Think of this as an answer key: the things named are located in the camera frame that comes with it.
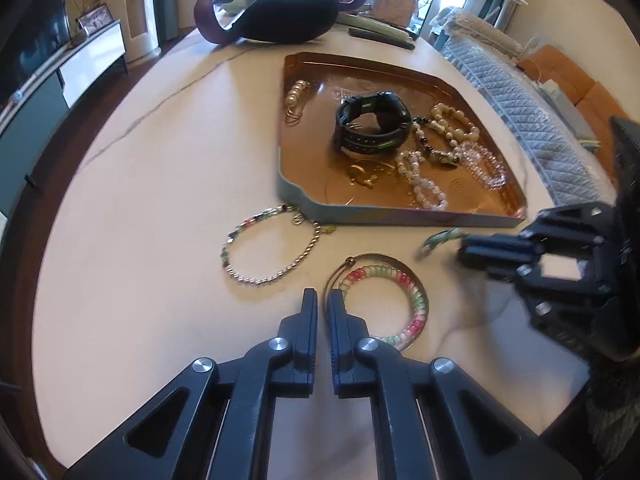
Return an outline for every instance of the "wooden floor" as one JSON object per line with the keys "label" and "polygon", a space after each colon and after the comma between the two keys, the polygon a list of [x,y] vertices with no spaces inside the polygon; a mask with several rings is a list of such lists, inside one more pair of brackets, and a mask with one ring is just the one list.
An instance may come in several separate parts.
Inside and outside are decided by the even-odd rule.
{"label": "wooden floor", "polygon": [[25,184],[5,227],[0,258],[0,416],[23,453],[52,480],[61,478],[65,468],[53,458],[42,434],[31,367],[33,307],[47,239],[66,189],[104,123],[181,39],[162,45],[159,57],[129,73],[117,64],[96,80],[51,137],[30,174],[32,184]]}

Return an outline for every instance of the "beaded bracelet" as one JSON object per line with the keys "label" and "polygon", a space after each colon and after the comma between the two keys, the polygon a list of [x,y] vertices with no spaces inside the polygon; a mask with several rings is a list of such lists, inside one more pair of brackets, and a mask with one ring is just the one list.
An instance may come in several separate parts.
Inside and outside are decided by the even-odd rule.
{"label": "beaded bracelet", "polygon": [[424,241],[424,243],[420,247],[417,258],[420,260],[425,256],[428,256],[428,254],[431,254],[431,252],[440,244],[443,244],[444,242],[448,242],[450,240],[457,240],[459,238],[462,238],[464,235],[465,233],[463,233],[459,227],[447,229],[446,231],[441,231],[439,233],[431,235]]}
{"label": "beaded bracelet", "polygon": [[[404,165],[405,159],[407,159],[411,164],[411,169]],[[401,152],[396,155],[396,167],[398,168],[398,173],[404,176],[409,184],[414,186],[415,199],[420,203],[420,207],[423,209],[443,211],[449,205],[449,202],[447,202],[447,195],[438,186],[436,186],[436,183],[433,180],[423,178],[420,175],[421,162],[424,162],[424,157],[420,152]],[[423,191],[430,192],[438,203],[433,204],[427,200]]]}
{"label": "beaded bracelet", "polygon": [[289,274],[293,269],[295,269],[302,262],[302,260],[304,260],[307,256],[309,256],[311,249],[313,249],[314,246],[318,243],[318,240],[320,239],[321,234],[330,234],[335,231],[335,226],[322,227],[318,222],[311,222],[314,228],[314,235],[311,238],[311,241],[306,246],[305,250],[302,251],[300,256],[298,256],[295,260],[293,260],[287,267],[285,267],[282,270],[279,270],[278,272],[276,272],[275,274],[272,274],[271,276],[262,278],[260,280],[256,280],[254,278],[245,278],[243,276],[240,276],[240,274],[238,274],[234,270],[234,268],[231,266],[231,263],[229,262],[229,248],[231,244],[234,242],[234,240],[238,237],[238,235],[242,231],[245,231],[252,225],[262,220],[265,220],[272,216],[277,216],[281,213],[296,213],[295,216],[293,217],[293,223],[295,225],[300,225],[302,224],[303,221],[305,221],[304,216],[302,215],[301,212],[298,211],[298,209],[295,206],[283,204],[277,207],[271,207],[271,208],[265,209],[261,213],[258,213],[257,215],[249,217],[247,220],[242,222],[238,227],[236,227],[233,230],[233,232],[228,234],[226,244],[222,246],[222,252],[220,253],[220,258],[222,258],[223,268],[226,270],[226,272],[228,272],[229,276],[231,276],[234,280],[240,283],[247,283],[248,285],[267,285],[268,283],[276,282],[283,276]]}
{"label": "beaded bracelet", "polygon": [[429,300],[427,298],[427,293],[424,290],[422,283],[420,282],[420,279],[418,279],[418,277],[411,269],[409,269],[409,267],[407,267],[399,260],[391,258],[390,256],[386,256],[386,254],[377,253],[366,253],[360,254],[359,256],[350,256],[340,267],[338,267],[338,269],[334,271],[334,273],[327,281],[327,284],[324,288],[324,298],[326,298],[327,291],[330,288],[334,288],[334,285],[341,273],[345,269],[353,267],[356,264],[357,260],[373,260],[384,263],[384,265],[369,265],[352,270],[340,280],[337,288],[342,291],[343,298],[346,298],[348,290],[354,283],[368,277],[378,276],[381,278],[387,278],[400,285],[400,287],[404,289],[405,293],[412,302],[414,314],[411,323],[407,328],[394,335],[371,335],[371,337],[388,343],[389,345],[397,348],[399,351],[403,351],[409,348],[409,346],[412,345],[412,343],[417,339],[417,337],[422,333],[422,330],[424,329],[429,311]]}
{"label": "beaded bracelet", "polygon": [[[445,153],[444,156],[432,149],[434,151],[433,155],[439,156],[441,162],[447,162],[448,156],[457,157],[458,160],[456,163],[461,162],[474,177],[489,189],[500,189],[507,183],[507,177],[502,164],[493,153],[478,144],[480,129],[466,117],[462,110],[456,110],[444,103],[438,103],[431,110],[431,116],[433,120],[422,116],[414,119],[414,132],[423,149],[426,144],[426,138],[424,137],[424,132],[415,127],[416,124],[418,126],[424,125],[438,132],[441,136],[445,137],[445,140],[449,143],[450,147],[452,147],[453,151],[451,154]],[[447,120],[444,119],[446,116],[464,124],[469,128],[469,132],[465,133],[461,128],[453,129],[449,126]],[[484,159],[488,170],[487,172],[481,170],[478,165],[478,160],[481,159]]]}

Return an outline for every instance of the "metal bangle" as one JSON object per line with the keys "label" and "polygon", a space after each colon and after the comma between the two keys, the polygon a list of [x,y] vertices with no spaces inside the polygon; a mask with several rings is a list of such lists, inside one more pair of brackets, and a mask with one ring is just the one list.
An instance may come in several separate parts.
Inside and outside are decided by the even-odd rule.
{"label": "metal bangle", "polygon": [[[387,264],[388,267],[391,267],[392,269],[399,271],[400,274],[405,274],[411,280],[413,285],[415,285],[414,295],[424,299],[424,306],[421,307],[421,310],[424,311],[424,314],[420,314],[421,316],[424,316],[424,320],[422,322],[422,326],[424,326],[429,316],[429,298],[427,297],[427,292],[424,290],[424,286],[422,285],[422,282],[420,281],[418,276],[416,276],[416,274],[404,263],[402,263],[400,260],[396,260],[395,258],[392,258],[391,256],[387,256],[386,254],[364,253],[364,254],[358,254],[357,256],[349,256],[340,265],[340,267],[334,270],[332,275],[327,280],[326,285],[324,286],[324,290],[322,291],[322,304],[324,305],[324,308],[326,309],[326,306],[327,306],[326,299],[327,299],[328,291],[331,290],[332,288],[335,288],[335,284],[340,278],[340,275],[345,270],[351,269],[351,267],[354,267],[357,261],[359,260],[374,260],[377,262],[383,262]],[[395,346],[396,348],[398,348],[400,351],[402,351],[409,348],[409,346],[413,344],[413,342],[420,335],[421,332],[422,332],[422,327],[420,327],[420,330],[417,332],[417,334],[415,334],[415,336],[412,336],[411,338],[406,338],[406,339],[405,338],[401,339],[401,334],[398,334],[396,336],[372,336],[372,337],[380,339],[383,342],[389,343]]]}

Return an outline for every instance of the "black watch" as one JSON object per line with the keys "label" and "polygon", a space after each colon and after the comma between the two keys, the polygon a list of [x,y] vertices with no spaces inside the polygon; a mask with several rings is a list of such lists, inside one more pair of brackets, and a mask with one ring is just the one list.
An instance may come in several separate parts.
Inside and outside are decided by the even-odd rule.
{"label": "black watch", "polygon": [[[362,114],[376,115],[380,132],[364,134],[349,125]],[[405,142],[411,126],[411,114],[393,92],[371,96],[347,97],[335,114],[334,146],[361,155],[382,155]]]}

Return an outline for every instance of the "white marble table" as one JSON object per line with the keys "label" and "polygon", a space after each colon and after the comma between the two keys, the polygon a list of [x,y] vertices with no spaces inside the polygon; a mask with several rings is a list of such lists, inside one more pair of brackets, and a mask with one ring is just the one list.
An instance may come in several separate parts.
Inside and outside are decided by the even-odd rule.
{"label": "white marble table", "polygon": [[[95,139],[47,244],[33,371],[44,434],[63,465],[193,359],[224,362],[273,336],[280,319],[299,309],[303,289],[321,290],[350,254],[389,254],[423,280],[430,316],[405,355],[452,358],[535,432],[584,384],[583,362],[529,327],[509,286],[455,264],[457,244],[414,261],[435,228],[342,226],[274,285],[247,288],[226,275],[219,258],[226,234],[280,203],[283,59],[303,50],[380,60],[446,80],[493,134],[525,189],[529,217],[552,205],[498,115],[422,40],[408,52],[350,38],[337,27],[302,46],[217,49],[197,31],[190,34],[142,78]],[[263,222],[234,244],[234,263],[246,275],[270,274],[298,254],[310,232],[286,215]],[[391,283],[373,281],[383,283],[356,287],[347,307],[373,333],[392,333],[408,307]],[[270,478],[370,480],[375,471],[368,400],[333,396],[322,327],[315,393],[277,402]]]}

